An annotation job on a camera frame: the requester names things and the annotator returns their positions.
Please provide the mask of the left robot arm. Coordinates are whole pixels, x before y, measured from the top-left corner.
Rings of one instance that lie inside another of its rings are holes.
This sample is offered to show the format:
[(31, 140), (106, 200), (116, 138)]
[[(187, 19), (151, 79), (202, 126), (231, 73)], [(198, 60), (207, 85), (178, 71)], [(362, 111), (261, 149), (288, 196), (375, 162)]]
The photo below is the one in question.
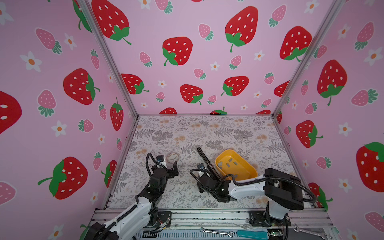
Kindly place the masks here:
[(167, 182), (179, 175), (177, 161), (167, 168), (164, 156), (146, 156), (149, 182), (135, 196), (133, 204), (104, 224), (94, 223), (88, 229), (85, 240), (131, 240), (141, 229), (153, 226), (158, 219), (158, 203), (165, 192)]

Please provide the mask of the yellow plastic tray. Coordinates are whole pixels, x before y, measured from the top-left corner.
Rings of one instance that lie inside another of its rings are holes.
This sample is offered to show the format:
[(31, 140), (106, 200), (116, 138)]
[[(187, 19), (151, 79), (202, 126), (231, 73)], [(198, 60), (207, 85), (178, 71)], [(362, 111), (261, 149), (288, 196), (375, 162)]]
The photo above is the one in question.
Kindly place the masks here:
[(249, 164), (234, 150), (228, 149), (223, 151), (215, 160), (215, 165), (222, 176), (228, 174), (238, 175), (236, 181), (254, 179), (258, 177), (257, 170)]

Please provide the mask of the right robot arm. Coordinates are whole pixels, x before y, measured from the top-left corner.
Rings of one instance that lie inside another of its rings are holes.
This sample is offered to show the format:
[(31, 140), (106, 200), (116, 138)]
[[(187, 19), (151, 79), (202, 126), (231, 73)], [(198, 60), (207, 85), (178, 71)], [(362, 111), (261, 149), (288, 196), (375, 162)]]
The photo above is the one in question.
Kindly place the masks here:
[(220, 203), (239, 200), (250, 196), (266, 196), (265, 218), (260, 223), (251, 224), (260, 227), (271, 227), (275, 223), (288, 223), (288, 212), (301, 211), (304, 203), (316, 203), (317, 196), (299, 178), (269, 168), (261, 177), (237, 181), (234, 174), (222, 178), (213, 177), (206, 168), (190, 170), (191, 176), (197, 181), (201, 193), (209, 193)]

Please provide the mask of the black stapler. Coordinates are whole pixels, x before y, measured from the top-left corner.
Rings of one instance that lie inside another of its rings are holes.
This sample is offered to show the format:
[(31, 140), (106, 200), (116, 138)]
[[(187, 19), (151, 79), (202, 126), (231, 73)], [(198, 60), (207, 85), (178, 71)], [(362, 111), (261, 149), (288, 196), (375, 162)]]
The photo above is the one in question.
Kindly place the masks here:
[(214, 179), (215, 180), (220, 180), (220, 176), (219, 174), (217, 173), (215, 167), (212, 165), (212, 163), (210, 162), (210, 160), (208, 159), (208, 157), (205, 155), (205, 153), (203, 152), (202, 148), (198, 147), (197, 148), (197, 152), (199, 153), (200, 157), (204, 160), (204, 162), (206, 163), (207, 165), (207, 169), (214, 175)]

